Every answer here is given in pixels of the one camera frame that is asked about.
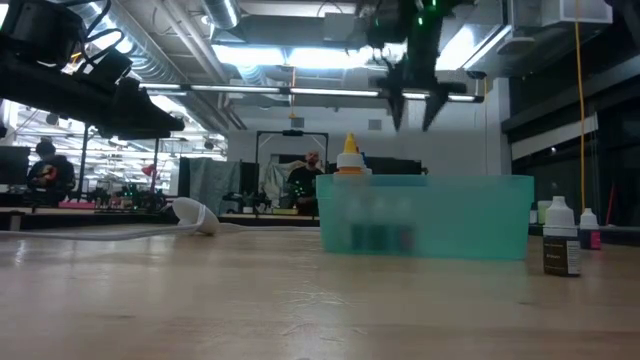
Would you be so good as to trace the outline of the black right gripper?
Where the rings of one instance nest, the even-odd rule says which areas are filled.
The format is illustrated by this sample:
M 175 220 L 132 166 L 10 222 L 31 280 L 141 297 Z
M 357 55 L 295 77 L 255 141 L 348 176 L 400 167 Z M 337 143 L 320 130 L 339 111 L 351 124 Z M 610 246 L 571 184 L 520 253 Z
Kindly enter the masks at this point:
M 425 99 L 422 130 L 427 131 L 448 102 L 449 93 L 465 93 L 463 82 L 440 82 L 435 75 L 443 21 L 461 5 L 459 0 L 400 0 L 394 13 L 378 16 L 378 48 L 386 44 L 405 42 L 406 51 L 396 63 L 383 59 L 387 75 L 378 79 L 378 86 L 392 92 L 388 97 L 394 129 L 400 130 L 405 97 L 402 89 L 431 92 Z

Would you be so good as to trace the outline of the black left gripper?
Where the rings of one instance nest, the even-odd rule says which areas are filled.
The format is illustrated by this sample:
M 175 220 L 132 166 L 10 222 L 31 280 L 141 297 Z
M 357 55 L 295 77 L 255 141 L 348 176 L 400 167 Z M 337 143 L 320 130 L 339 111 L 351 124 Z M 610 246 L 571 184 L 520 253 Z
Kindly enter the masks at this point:
M 125 132 L 120 140 L 169 138 L 182 131 L 184 121 L 155 105 L 135 79 L 118 83 L 116 60 L 103 59 L 89 73 L 66 74 L 42 64 L 27 66 L 27 104 L 60 116 L 114 127 L 143 131 Z

